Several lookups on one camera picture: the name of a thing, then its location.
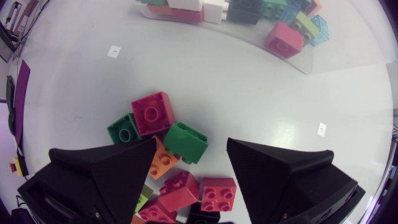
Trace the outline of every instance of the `white marker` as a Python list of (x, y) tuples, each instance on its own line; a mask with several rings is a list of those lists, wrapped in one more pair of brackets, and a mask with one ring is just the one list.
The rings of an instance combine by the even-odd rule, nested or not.
[(120, 52), (121, 47), (117, 47), (117, 46), (111, 46), (109, 52), (108, 52), (108, 56), (112, 57), (112, 58), (117, 58), (118, 54)]

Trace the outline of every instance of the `green duplo brick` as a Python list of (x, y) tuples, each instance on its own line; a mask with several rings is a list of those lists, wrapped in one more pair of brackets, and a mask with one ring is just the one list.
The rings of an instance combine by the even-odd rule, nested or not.
[(286, 0), (264, 0), (262, 3), (262, 16), (265, 19), (278, 21), (285, 12)]
[(299, 12), (289, 25), (290, 28), (297, 30), (304, 37), (304, 44), (306, 46), (319, 33), (316, 25), (302, 12)]
[(166, 151), (182, 156), (186, 164), (197, 164), (205, 152), (207, 137), (183, 123), (173, 124), (163, 140)]
[(155, 6), (164, 6), (166, 4), (166, 0), (138, 0), (142, 3), (154, 4)]
[(144, 184), (144, 187), (142, 188), (134, 213), (138, 212), (142, 208), (142, 206), (144, 206), (144, 204), (148, 201), (152, 193), (154, 193), (154, 190), (150, 189), (148, 186)]
[(140, 135), (138, 135), (132, 113), (124, 115), (107, 127), (107, 130), (114, 144), (141, 139)]

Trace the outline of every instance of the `translucent blue duplo brick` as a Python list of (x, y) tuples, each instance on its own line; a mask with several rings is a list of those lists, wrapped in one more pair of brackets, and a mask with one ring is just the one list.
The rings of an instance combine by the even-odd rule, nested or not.
[(318, 27), (319, 34), (311, 41), (311, 45), (318, 46), (329, 40), (329, 30), (326, 21), (319, 15), (313, 16), (311, 21)]
[(281, 15), (280, 21), (289, 25), (290, 23), (292, 23), (292, 21), (299, 12), (300, 12), (299, 8), (297, 8), (292, 4), (289, 4), (286, 6), (284, 13)]

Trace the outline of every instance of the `orange duplo brick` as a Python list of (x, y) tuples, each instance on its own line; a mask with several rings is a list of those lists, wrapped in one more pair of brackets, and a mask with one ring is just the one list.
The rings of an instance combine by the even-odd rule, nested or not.
[(322, 8), (319, 0), (311, 0), (311, 4), (305, 10), (305, 15), (308, 17), (314, 16)]
[(166, 152), (165, 147), (157, 136), (154, 136), (154, 138), (156, 139), (157, 149), (150, 165), (149, 175), (157, 180), (173, 167), (178, 162), (178, 159)]
[(150, 12), (153, 14), (167, 15), (167, 16), (173, 15), (172, 9), (168, 5), (155, 6), (153, 4), (147, 4), (147, 7), (150, 10)]
[(145, 221), (142, 220), (142, 219), (141, 219), (140, 217), (138, 217), (137, 215), (133, 215), (130, 224), (145, 224)]

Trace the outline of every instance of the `wall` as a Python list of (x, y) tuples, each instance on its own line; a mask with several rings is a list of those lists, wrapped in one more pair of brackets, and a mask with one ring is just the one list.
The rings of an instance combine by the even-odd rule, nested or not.
[(0, 100), (6, 99), (6, 78), (10, 71), (10, 65), (0, 58)]
[(17, 189), (25, 179), (18, 177), (16, 173), (11, 173), (9, 164), (12, 158), (16, 157), (15, 139), (8, 129), (7, 123), (8, 109), (7, 104), (0, 103), (0, 198), (7, 210), (11, 212), (17, 207)]

